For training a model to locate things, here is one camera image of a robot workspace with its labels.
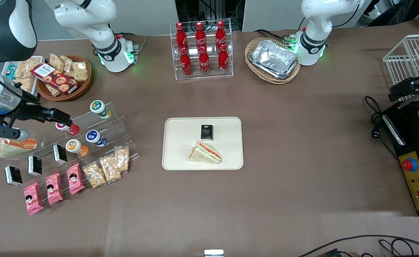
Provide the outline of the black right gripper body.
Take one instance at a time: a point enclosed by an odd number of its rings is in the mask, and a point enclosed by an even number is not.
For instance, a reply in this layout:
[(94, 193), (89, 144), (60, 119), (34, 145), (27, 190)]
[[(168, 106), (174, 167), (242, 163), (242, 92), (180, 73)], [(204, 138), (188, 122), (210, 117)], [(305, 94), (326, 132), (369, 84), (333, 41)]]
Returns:
[(39, 122), (55, 122), (54, 111), (41, 105), (21, 102), (14, 110), (14, 118), (21, 121), (36, 120)]

